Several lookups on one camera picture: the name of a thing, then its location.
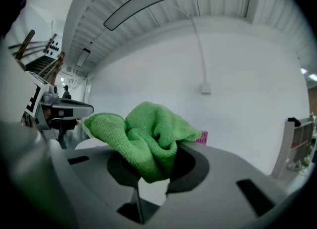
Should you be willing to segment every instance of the white surface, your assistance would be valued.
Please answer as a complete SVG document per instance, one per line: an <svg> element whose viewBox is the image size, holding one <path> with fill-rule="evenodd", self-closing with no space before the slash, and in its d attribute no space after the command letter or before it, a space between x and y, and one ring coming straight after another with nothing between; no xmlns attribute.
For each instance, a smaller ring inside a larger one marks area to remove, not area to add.
<svg viewBox="0 0 317 229"><path fill-rule="evenodd" d="M32 38L32 42L36 41L48 41L52 35L51 24L46 22L30 5L26 6L21 10L20 15L14 21L10 31L5 37L5 41L8 46L21 44L25 40L26 36L31 30L35 31L35 35ZM18 51L19 48L14 48L11 51ZM43 56L42 51L24 57L22 59L23 64L28 64L33 60Z"/></svg>
<svg viewBox="0 0 317 229"><path fill-rule="evenodd" d="M87 81L82 81L80 85L76 89L73 90L74 98L76 98L75 100L81 101L81 102L84 101L86 82Z"/></svg>
<svg viewBox="0 0 317 229"><path fill-rule="evenodd" d="M34 89L35 84L16 63L0 38L0 121L20 122Z"/></svg>
<svg viewBox="0 0 317 229"><path fill-rule="evenodd" d="M156 205L162 206L166 201L166 191L169 179L155 183L147 183L143 178L139 180L139 196Z"/></svg>
<svg viewBox="0 0 317 229"><path fill-rule="evenodd" d="M317 73L316 40L307 20L293 0L168 0L133 15L114 31L106 29L104 22L127 1L129 0L72 2L64 30L65 66L72 67L82 48L86 47L92 52L80 69L89 71L96 63L138 36L159 26L186 19L182 12L169 4L172 2L191 16L247 17L250 23L276 28L292 42L301 66L309 74ZM307 83L309 86L317 84L309 78Z"/></svg>
<svg viewBox="0 0 317 229"><path fill-rule="evenodd" d="M91 79L88 79L86 88L85 88L85 94L84 94L84 103L89 103L89 96L90 96L90 89L91 89Z"/></svg>
<svg viewBox="0 0 317 229"><path fill-rule="evenodd" d="M90 138L90 139L87 139L87 140L84 140L84 141L80 142L76 146L75 150L94 148L94 147L97 147L97 146L106 146L106 145L108 145L108 144L105 143L105 142L100 141L97 138Z"/></svg>
<svg viewBox="0 0 317 229"><path fill-rule="evenodd" d="M190 21L183 21L138 38L101 63L89 103L94 113L122 117L146 100L163 104L197 129L208 131L207 145L238 154L270 174L285 120L309 115L297 56L288 40L267 26L207 17L195 23L211 95L200 94L197 39L187 27Z"/></svg>

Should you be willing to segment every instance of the black slot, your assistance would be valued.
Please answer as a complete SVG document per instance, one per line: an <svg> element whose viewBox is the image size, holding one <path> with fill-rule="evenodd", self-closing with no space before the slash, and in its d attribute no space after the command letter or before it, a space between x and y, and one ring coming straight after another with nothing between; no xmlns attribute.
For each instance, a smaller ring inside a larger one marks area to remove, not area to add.
<svg viewBox="0 0 317 229"><path fill-rule="evenodd" d="M74 165L74 164L77 164L77 163L80 163L80 162L84 162L86 160L89 160L89 158L87 156L80 156L80 157L77 157L77 158L68 159L68 162L69 162L70 165Z"/></svg>
<svg viewBox="0 0 317 229"><path fill-rule="evenodd" d="M274 207L274 204L251 180L238 181L237 185L259 217Z"/></svg>
<svg viewBox="0 0 317 229"><path fill-rule="evenodd" d="M160 206L141 198L139 198L139 200L140 206L142 207L142 213L144 213L142 216L139 213L137 203L124 204L117 210L117 213L139 224L145 224L159 210Z"/></svg>

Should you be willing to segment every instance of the shelving unit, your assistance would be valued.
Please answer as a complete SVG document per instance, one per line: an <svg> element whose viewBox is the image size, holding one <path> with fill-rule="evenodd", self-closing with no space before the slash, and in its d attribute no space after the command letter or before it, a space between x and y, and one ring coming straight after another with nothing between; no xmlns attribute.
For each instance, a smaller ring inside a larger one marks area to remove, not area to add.
<svg viewBox="0 0 317 229"><path fill-rule="evenodd" d="M314 121L313 118L306 118L301 119L300 122L299 127L295 127L294 122L285 122L281 150L271 174L275 179L281 177L288 165L303 161L309 155Z"/></svg>

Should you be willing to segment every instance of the pink object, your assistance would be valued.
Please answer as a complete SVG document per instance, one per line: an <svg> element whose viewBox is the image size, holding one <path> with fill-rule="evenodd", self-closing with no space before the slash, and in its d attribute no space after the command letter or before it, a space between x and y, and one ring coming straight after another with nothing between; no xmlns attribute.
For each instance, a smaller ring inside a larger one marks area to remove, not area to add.
<svg viewBox="0 0 317 229"><path fill-rule="evenodd" d="M195 142L199 143L199 144L206 145L207 144L207 137L208 137L208 132L203 131L202 136L199 139L197 139Z"/></svg>

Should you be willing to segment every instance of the shelf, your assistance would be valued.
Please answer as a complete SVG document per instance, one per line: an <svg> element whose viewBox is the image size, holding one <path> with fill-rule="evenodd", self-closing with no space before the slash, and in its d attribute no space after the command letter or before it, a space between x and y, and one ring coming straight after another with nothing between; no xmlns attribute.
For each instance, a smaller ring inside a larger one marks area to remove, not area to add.
<svg viewBox="0 0 317 229"><path fill-rule="evenodd" d="M300 146L302 146L302 145L304 145L306 143L308 143L308 140L303 142L303 143L301 143L301 144L298 144L297 146L291 147L291 150L296 149L296 148L298 148L298 147L300 147Z"/></svg>
<svg viewBox="0 0 317 229"><path fill-rule="evenodd" d="M313 124L313 123L314 122L305 122L305 123L301 124L299 127L295 127L294 129L296 130L296 129L302 128L302 127L304 127L306 125Z"/></svg>

